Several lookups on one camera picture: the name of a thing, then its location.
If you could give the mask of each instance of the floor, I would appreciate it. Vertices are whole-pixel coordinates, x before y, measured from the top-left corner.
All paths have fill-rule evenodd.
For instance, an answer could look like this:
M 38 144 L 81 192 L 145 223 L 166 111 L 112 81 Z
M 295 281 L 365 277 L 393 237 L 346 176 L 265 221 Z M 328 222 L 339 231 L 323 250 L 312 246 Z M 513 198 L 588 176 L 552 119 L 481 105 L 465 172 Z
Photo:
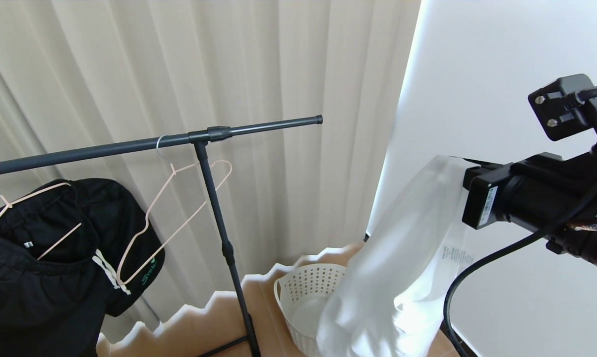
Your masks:
M 346 266 L 362 242 L 342 249 L 325 249 L 319 255 L 302 257 L 296 265 L 314 262 Z M 264 357 L 303 357 L 294 346 L 283 314 L 276 304 L 273 283 L 294 267 L 276 266 L 265 276 L 248 275 L 242 282 L 248 311 L 253 318 L 261 354 Z M 204 309 L 190 305 L 181 307 L 169 321 L 154 332 L 137 323 L 119 343 L 110 344 L 101 334 L 99 357 L 194 357 L 245 335 L 241 312 L 235 293 L 216 292 Z M 215 355 L 217 357 L 247 357 L 247 343 L 239 344 Z M 438 332 L 428 357 L 457 357 L 450 341 Z

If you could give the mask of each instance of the garment care label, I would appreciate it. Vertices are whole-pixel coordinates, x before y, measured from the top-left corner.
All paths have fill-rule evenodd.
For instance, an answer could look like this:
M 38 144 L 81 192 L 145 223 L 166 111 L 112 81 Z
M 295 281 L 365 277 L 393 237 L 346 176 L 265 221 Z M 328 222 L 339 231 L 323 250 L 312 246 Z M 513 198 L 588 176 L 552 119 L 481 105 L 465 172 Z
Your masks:
M 493 210 L 493 203 L 495 202 L 496 190 L 499 186 L 492 187 L 488 190 L 488 195 L 486 197 L 486 203 L 484 203 L 484 209 L 481 211 L 481 217 L 479 218 L 479 225 L 483 225 L 488 221 L 490 217 L 490 212 Z
M 468 253 L 466 249 L 459 249 L 455 248 L 454 246 L 446 245 L 443 246 L 442 249 L 442 258 L 458 263 L 462 269 L 466 269 L 473 262 L 475 262 L 475 257 L 473 257 L 473 254 Z

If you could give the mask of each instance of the white laundry basket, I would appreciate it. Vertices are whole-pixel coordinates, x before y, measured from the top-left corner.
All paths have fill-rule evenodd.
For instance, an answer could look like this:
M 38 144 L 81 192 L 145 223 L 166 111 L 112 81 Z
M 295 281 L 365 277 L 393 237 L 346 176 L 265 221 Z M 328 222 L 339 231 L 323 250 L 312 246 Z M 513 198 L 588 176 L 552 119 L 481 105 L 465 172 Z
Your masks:
M 321 357 L 316 345 L 318 320 L 325 303 L 346 267 L 338 264 L 310 264 L 287 273 L 274 282 L 274 296 L 292 341 L 308 357 Z

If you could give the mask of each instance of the drawstring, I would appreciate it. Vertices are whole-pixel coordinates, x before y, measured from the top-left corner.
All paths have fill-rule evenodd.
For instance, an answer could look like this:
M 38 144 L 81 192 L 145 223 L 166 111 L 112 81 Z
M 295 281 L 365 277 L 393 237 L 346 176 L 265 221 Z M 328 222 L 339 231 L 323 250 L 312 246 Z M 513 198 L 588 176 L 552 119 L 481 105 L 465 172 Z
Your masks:
M 92 260 L 96 264 L 98 264 L 99 267 L 102 268 L 102 270 L 106 274 L 107 278 L 109 278 L 111 285 L 113 285 L 113 289 L 122 289 L 122 291 L 124 291 L 124 293 L 126 293 L 127 295 L 131 294 L 131 292 L 126 288 L 126 286 L 118 285 L 118 282 L 116 281 L 116 278 L 115 278 L 116 270 L 113 269 L 111 264 L 109 264 L 107 262 L 107 260 L 104 258 L 104 256 L 102 255 L 102 252 L 99 249 L 96 249 L 96 255 L 94 255 L 92 257 Z

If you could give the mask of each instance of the curtain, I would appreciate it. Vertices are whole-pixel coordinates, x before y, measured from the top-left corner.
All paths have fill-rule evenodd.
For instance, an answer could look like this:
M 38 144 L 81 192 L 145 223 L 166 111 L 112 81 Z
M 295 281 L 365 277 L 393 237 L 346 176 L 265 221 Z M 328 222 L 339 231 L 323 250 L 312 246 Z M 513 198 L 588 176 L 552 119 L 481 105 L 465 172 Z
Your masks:
M 418 1 L 1 1 L 0 161 L 322 114 L 323 125 L 208 145 L 237 267 L 265 273 L 360 240 L 407 67 Z M 146 209 L 190 145 L 0 176 L 8 199 L 59 177 L 114 179 Z M 226 165 L 213 167 L 215 181 Z M 206 199 L 199 169 L 151 212 L 169 237 Z M 169 243 L 142 298 L 103 327 L 154 328 L 233 290 L 210 206 Z

